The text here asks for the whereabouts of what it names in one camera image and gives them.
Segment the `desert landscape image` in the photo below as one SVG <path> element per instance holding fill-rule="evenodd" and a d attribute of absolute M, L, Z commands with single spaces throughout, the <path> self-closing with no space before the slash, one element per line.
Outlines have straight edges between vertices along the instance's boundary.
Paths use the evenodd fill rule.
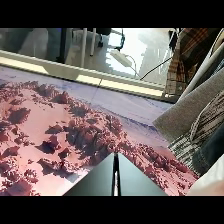
<path fill-rule="evenodd" d="M 0 195 L 63 195 L 112 152 L 185 195 L 198 177 L 152 125 L 170 106 L 0 67 Z"/>

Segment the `shiny floor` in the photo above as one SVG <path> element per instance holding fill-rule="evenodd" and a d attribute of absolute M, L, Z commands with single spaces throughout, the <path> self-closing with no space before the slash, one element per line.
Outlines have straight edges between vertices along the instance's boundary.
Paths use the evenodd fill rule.
<path fill-rule="evenodd" d="M 7 29 L 0 28 L 0 48 Z M 121 32 L 121 28 L 113 28 L 113 30 Z M 124 28 L 126 39 L 121 52 L 133 57 L 140 77 L 143 77 L 149 70 L 172 56 L 172 52 L 169 49 L 169 30 L 170 28 Z M 44 58 L 47 39 L 46 29 L 37 28 L 27 37 L 19 53 Z M 97 35 L 93 57 L 90 56 L 91 41 L 92 33 L 88 32 L 84 68 L 135 78 L 135 72 L 131 68 L 124 67 L 110 55 L 110 51 L 120 45 L 120 35 L 111 33 L 109 36 L 103 36 L 102 48 L 98 47 L 99 36 Z M 74 31 L 74 38 L 66 61 L 67 64 L 80 66 L 81 43 L 82 30 L 76 30 Z M 144 78 L 144 81 L 164 86 L 169 63 L 170 61 L 149 73 Z"/>

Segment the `plaid fabric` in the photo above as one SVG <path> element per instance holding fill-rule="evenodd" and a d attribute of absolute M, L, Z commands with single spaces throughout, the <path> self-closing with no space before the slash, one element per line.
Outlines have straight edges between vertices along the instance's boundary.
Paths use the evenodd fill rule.
<path fill-rule="evenodd" d="M 224 91 L 216 95 L 215 98 L 202 110 L 197 119 L 186 134 L 173 141 L 168 147 L 176 156 L 177 160 L 187 165 L 192 171 L 200 175 L 192 163 L 192 157 L 202 144 L 215 130 L 224 122 Z"/>
<path fill-rule="evenodd" d="M 165 94 L 180 96 L 195 75 L 221 28 L 184 28 L 171 60 Z"/>

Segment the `table leg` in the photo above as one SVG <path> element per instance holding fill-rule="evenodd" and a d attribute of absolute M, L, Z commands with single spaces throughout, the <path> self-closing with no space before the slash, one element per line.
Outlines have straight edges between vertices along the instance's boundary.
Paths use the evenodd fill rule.
<path fill-rule="evenodd" d="M 84 67 L 85 50 L 86 50 L 86 37 L 87 37 L 87 28 L 83 28 L 81 66 L 80 66 L 81 68 Z"/>
<path fill-rule="evenodd" d="M 96 28 L 93 28 L 93 37 L 92 37 L 90 56 L 93 56 L 93 53 L 94 53 L 95 40 L 96 40 Z"/>

